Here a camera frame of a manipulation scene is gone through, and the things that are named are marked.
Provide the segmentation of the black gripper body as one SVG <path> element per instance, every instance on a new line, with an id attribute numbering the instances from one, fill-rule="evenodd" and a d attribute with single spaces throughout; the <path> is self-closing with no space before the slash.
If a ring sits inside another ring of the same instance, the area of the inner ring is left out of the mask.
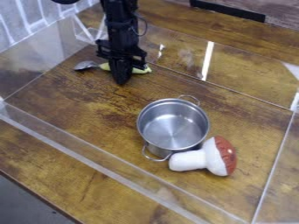
<path id="1" fill-rule="evenodd" d="M 137 21 L 104 22 L 107 38 L 96 40 L 97 56 L 107 60 L 125 59 L 145 63 L 147 52 L 139 47 Z"/>

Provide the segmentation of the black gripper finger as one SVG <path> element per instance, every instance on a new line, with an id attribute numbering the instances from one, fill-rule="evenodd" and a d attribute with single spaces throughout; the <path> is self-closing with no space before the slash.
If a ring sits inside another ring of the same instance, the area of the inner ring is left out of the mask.
<path id="1" fill-rule="evenodd" d="M 119 71 L 117 71 L 117 60 L 116 59 L 109 59 L 108 60 L 108 65 L 109 65 L 109 70 L 111 70 L 111 73 L 112 73 L 112 77 L 113 77 L 113 80 L 116 82 L 116 84 L 120 84 L 120 81 L 121 81 L 121 77 L 119 75 Z"/>
<path id="2" fill-rule="evenodd" d="M 125 84 L 132 76 L 132 65 L 128 60 L 123 60 L 121 63 L 121 83 Z"/>

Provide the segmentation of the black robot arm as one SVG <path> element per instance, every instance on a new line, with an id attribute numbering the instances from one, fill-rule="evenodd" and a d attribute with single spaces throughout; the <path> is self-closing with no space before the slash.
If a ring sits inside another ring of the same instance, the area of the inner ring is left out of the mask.
<path id="1" fill-rule="evenodd" d="M 100 67 L 112 73 L 115 82 L 123 85 L 131 79 L 135 69 L 143 72 L 148 68 L 147 52 L 139 47 L 139 33 L 136 14 L 137 0 L 100 0 L 104 11 L 104 27 L 107 38 L 99 38 L 97 56 L 107 60 L 97 65 L 93 61 L 81 61 L 73 69 L 76 71 Z"/>

